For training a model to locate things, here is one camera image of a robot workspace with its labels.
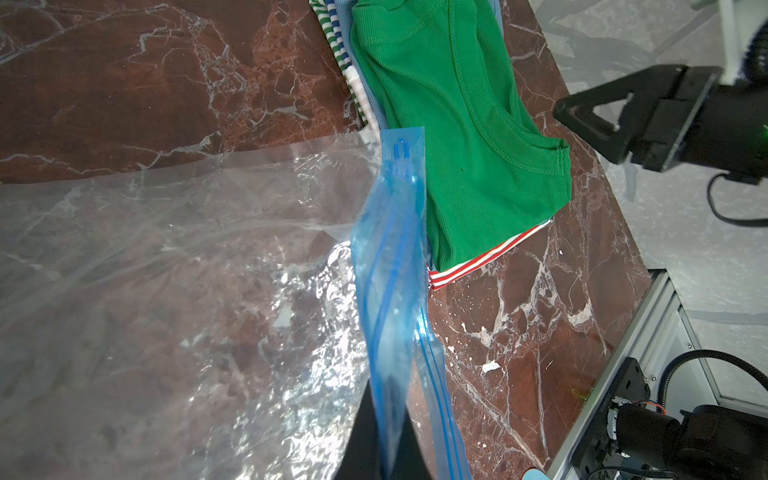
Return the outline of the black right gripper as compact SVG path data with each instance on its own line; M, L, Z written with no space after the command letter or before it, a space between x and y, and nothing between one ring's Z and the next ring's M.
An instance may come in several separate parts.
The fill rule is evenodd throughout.
M719 83L719 67L657 65L558 100L553 115L614 164L683 163L767 177L767 81Z

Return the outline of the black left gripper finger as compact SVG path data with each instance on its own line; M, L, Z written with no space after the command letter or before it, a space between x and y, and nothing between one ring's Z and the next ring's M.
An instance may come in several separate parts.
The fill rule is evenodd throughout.
M336 480L385 479L369 384L366 384L344 456L333 478ZM405 412L403 432L389 479L432 479L408 411Z

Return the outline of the solid green garment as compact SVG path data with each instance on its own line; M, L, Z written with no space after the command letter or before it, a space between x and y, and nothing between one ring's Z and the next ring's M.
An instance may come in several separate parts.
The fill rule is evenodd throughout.
M350 41L391 128L425 133L439 276L550 220L572 195L567 142L543 135L486 1L361 1Z

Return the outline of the red striped garment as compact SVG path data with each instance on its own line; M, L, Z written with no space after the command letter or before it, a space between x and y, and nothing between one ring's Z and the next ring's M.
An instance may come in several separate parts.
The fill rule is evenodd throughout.
M501 257L506 252L512 250L515 246L517 246L527 238L531 237L533 234L542 230L545 226L548 226L551 222L552 220L547 220L541 224L538 224L521 234L518 234L509 238L505 242L490 249L486 253L479 255L478 257L475 257L474 259L471 259L469 261L460 263L443 272L439 272L436 270L429 270L428 278L430 282L430 287L433 290L442 289L445 286L468 275L469 273L472 273L478 270L480 267L495 261L497 258Z

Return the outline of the clear vacuum bag blue zipper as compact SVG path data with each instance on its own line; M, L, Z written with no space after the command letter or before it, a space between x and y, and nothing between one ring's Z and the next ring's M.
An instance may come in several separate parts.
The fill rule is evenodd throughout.
M331 479L370 385L468 460L427 316L425 134L1 189L5 479Z

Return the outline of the light blue tank top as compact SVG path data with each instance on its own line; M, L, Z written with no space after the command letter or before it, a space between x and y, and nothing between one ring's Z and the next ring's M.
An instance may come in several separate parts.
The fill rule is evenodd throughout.
M363 119L373 131L386 130L388 128L386 116L364 78L351 42L352 8L356 4L357 1L327 1L326 8L334 27L337 45L343 47L346 52L347 66L343 75L362 108Z

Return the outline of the green striped tank top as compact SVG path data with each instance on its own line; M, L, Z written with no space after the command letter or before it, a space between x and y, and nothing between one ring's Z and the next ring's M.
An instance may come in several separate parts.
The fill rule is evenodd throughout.
M360 114L363 126L378 130L378 121L364 88L358 69L344 45L338 10L334 1L309 0L323 34L331 48L339 70L349 88L354 105Z

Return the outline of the blue striped tank top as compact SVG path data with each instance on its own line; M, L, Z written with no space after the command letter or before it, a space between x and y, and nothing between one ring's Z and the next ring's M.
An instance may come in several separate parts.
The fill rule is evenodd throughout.
M345 73L345 71L353 65L353 62L344 45L336 2L333 0L326 0L324 5L325 14L321 20L321 24L340 71Z

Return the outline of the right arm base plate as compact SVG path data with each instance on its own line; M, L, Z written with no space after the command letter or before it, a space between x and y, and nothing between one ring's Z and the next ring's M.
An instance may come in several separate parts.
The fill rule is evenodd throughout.
M767 377L731 354L695 350L674 358L650 395L639 362L619 368L571 457L581 479L764 479L767 420L715 405L668 415L673 375L686 363L715 359L747 373L761 386Z

